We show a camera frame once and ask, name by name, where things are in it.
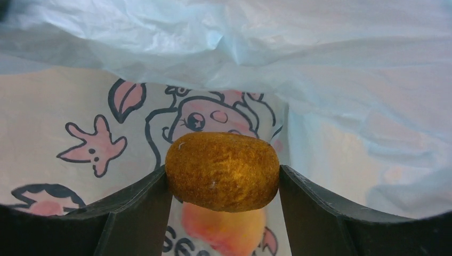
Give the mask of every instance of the cartoon character face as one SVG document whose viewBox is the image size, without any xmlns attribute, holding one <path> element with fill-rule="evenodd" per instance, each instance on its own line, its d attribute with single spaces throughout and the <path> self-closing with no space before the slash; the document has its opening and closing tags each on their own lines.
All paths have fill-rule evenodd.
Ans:
<svg viewBox="0 0 452 256">
<path fill-rule="evenodd" d="M 180 104 L 168 141 L 190 132 L 231 132 L 258 138 L 251 121 L 238 109 L 208 97 L 191 97 Z"/>
<path fill-rule="evenodd" d="M 16 188 L 11 194 L 24 204 L 11 205 L 20 211 L 41 215 L 65 215 L 85 206 L 83 200 L 60 184 L 30 184 Z"/>
</svg>

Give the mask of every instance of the plastic bag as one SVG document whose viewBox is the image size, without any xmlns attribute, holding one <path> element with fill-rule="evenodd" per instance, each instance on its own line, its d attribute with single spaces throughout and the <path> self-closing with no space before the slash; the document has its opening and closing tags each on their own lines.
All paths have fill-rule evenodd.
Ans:
<svg viewBox="0 0 452 256">
<path fill-rule="evenodd" d="M 127 81 L 275 93 L 289 104 L 296 170 L 372 208 L 421 218 L 452 209 L 451 8 L 17 0 L 0 25 L 0 52 Z"/>
</svg>

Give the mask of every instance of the pink cartoon shape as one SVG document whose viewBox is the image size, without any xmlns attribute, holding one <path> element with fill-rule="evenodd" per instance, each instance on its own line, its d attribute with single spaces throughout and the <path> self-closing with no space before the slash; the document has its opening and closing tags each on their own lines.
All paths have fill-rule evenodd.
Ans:
<svg viewBox="0 0 452 256">
<path fill-rule="evenodd" d="M 266 248 L 270 251 L 271 255 L 275 256 L 278 252 L 278 240 L 275 234 L 268 227 L 265 227 L 264 236 L 262 238 L 261 246 L 262 251 Z"/>
<path fill-rule="evenodd" d="M 119 79 L 108 93 L 108 105 L 115 119 L 124 123 L 129 114 L 141 108 L 146 100 L 146 85 Z"/>
<path fill-rule="evenodd" d="M 168 138 L 175 141 L 190 132 L 230 132 L 258 138 L 251 121 L 238 109 L 207 97 L 182 102 Z"/>
<path fill-rule="evenodd" d="M 74 123 L 67 123 L 66 131 L 83 143 L 59 153 L 56 157 L 71 163 L 92 163 L 94 175 L 98 178 L 106 174 L 109 162 L 120 156 L 127 147 L 125 137 L 112 141 L 110 128 L 103 115 L 97 115 L 94 119 L 92 134 L 82 131 Z"/>
</svg>

